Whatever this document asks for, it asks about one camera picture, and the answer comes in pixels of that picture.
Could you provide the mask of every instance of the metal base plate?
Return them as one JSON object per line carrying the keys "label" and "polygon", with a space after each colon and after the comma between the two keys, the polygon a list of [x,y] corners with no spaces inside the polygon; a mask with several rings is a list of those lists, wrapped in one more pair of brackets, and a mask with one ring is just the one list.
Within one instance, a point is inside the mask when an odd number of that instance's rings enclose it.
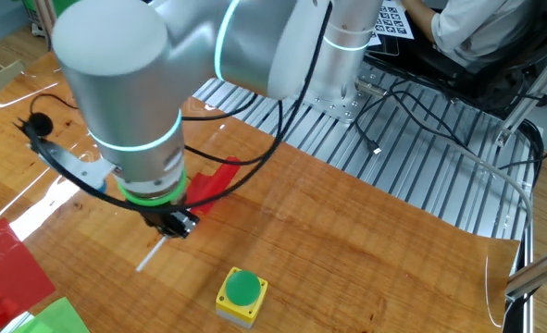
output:
{"label": "metal base plate", "polygon": [[[369,68],[361,68],[358,76],[363,80],[371,80],[376,78],[376,75],[373,74]],[[333,117],[342,123],[350,124],[355,121],[355,118],[362,111],[366,101],[369,98],[370,95],[368,93],[357,92],[353,99],[327,101],[308,91],[304,98],[304,104],[310,105],[316,111],[322,112],[329,117]]]}

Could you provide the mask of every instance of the metal bracket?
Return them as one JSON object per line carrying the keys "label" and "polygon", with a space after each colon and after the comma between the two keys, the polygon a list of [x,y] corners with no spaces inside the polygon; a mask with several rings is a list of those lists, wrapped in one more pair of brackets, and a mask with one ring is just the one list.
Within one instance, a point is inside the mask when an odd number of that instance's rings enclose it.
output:
{"label": "metal bracket", "polygon": [[[540,74],[537,80],[528,90],[527,95],[542,97],[547,92],[547,67]],[[503,121],[500,128],[497,130],[495,144],[504,147],[511,134],[517,130],[522,124],[522,121],[528,117],[539,101],[534,99],[523,98],[516,106],[514,111]]]}
{"label": "metal bracket", "polygon": [[117,168],[104,158],[94,162],[84,162],[54,142],[42,142],[41,145],[62,167],[95,189],[102,189],[105,186],[106,176]]}
{"label": "metal bracket", "polygon": [[156,228],[160,234],[169,238],[185,239],[199,223],[199,217],[188,211],[172,214],[142,213],[142,217],[148,227]]}

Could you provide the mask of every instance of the green led ring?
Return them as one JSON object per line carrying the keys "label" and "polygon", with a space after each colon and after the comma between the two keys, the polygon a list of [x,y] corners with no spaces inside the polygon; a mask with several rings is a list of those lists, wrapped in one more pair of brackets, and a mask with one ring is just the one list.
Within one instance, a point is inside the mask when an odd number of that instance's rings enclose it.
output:
{"label": "green led ring", "polygon": [[156,206],[159,206],[161,204],[167,204],[167,203],[177,199],[182,194],[182,192],[184,191],[184,185],[185,185],[186,179],[187,179],[187,170],[186,169],[182,170],[182,177],[180,179],[181,179],[181,181],[179,182],[179,186],[177,186],[177,188],[174,189],[173,192],[171,192],[170,194],[167,194],[163,197],[157,198],[157,199],[138,198],[138,197],[134,196],[133,194],[129,193],[127,190],[125,190],[125,188],[121,184],[117,183],[117,185],[118,185],[118,189],[121,191],[121,193],[123,193],[123,195],[125,195],[125,198],[127,200],[129,200],[130,202],[132,202],[134,204],[146,206],[146,207],[156,207]]}

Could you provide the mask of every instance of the metal extrusion rail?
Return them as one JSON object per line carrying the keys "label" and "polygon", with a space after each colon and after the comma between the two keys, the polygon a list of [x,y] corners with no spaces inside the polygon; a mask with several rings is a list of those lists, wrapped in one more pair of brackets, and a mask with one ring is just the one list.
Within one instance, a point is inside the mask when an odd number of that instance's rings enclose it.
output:
{"label": "metal extrusion rail", "polygon": [[[371,68],[371,81],[389,89],[397,80],[377,68]],[[454,132],[468,142],[468,147],[482,159],[496,166],[529,159],[529,141],[515,133],[505,148],[493,140],[502,121],[460,102],[451,103],[434,90],[416,83],[406,83],[398,90],[416,96]],[[194,97],[230,112],[250,99],[252,93],[233,84],[210,80]],[[368,104],[376,101],[372,97]],[[283,101],[285,114],[293,100]],[[434,128],[430,118],[415,102],[404,103]],[[275,134],[277,102],[258,97],[238,119],[266,133]],[[353,175],[366,183],[426,210],[440,219],[473,234],[520,240],[526,223],[526,211],[517,192],[502,179],[464,158],[445,142],[417,126],[393,100],[386,100],[360,119],[362,128],[375,140],[382,152],[373,155],[357,133],[354,124],[344,124],[307,105],[285,141],[314,157]],[[515,166],[508,175],[531,193],[534,167]]]}

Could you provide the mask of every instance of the metal bar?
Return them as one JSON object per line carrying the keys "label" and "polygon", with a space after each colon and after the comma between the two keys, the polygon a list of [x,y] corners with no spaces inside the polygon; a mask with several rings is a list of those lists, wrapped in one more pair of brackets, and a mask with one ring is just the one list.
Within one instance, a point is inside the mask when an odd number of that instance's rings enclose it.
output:
{"label": "metal bar", "polygon": [[510,301],[547,283],[547,253],[534,263],[515,272],[509,279],[505,293]]}
{"label": "metal bar", "polygon": [[[540,74],[532,87],[528,90],[528,95],[542,97],[547,93],[547,67]],[[500,128],[497,130],[496,144],[503,147],[507,143],[511,134],[517,130],[518,126],[526,119],[528,114],[534,109],[538,101],[523,98],[516,106],[514,111],[507,117]]]}

